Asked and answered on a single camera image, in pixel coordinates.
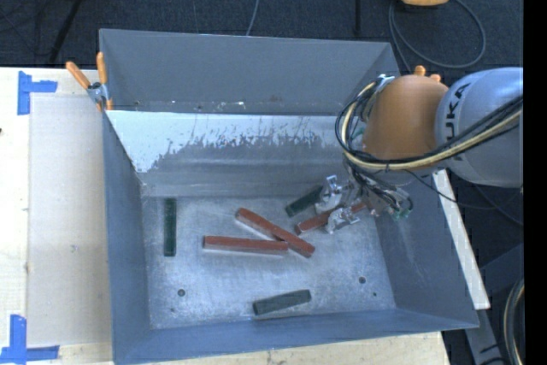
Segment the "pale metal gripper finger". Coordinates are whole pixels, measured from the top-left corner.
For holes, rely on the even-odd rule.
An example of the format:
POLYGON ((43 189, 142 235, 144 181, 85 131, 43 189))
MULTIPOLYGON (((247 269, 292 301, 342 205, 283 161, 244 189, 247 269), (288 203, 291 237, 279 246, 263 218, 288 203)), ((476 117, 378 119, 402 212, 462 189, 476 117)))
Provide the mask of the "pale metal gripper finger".
POLYGON ((315 207, 317 209, 335 209, 341 204, 343 191, 344 187, 338 183, 336 174, 326 177, 315 207))
POLYGON ((328 215, 324 229, 327 233, 335 233, 360 221, 361 218, 351 207, 338 208, 328 215))

